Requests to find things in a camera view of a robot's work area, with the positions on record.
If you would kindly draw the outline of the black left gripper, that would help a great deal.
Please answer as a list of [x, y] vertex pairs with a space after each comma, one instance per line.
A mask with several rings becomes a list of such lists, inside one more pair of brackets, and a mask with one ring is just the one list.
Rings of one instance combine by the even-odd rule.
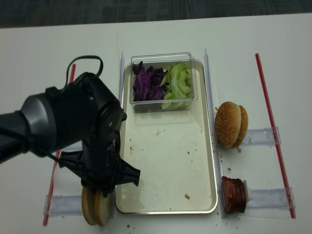
[[101, 102], [98, 107], [95, 123], [88, 137], [82, 140], [83, 151], [61, 151], [59, 167], [66, 167], [82, 180], [84, 186], [100, 189], [105, 195], [114, 190], [112, 180], [115, 170], [115, 185], [133, 183], [138, 186], [140, 170], [123, 159], [117, 164], [120, 147], [114, 142], [119, 137], [118, 130], [126, 116], [120, 102], [111, 99]]

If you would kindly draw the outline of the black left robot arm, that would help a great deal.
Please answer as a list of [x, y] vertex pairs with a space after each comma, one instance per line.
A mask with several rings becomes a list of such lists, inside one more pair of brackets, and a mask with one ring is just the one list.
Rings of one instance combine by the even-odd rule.
[[0, 116], [0, 160], [32, 152], [77, 175], [83, 186], [111, 193], [116, 185], [139, 183], [140, 170], [120, 157], [119, 100], [92, 73], [65, 89], [47, 88], [18, 111]]

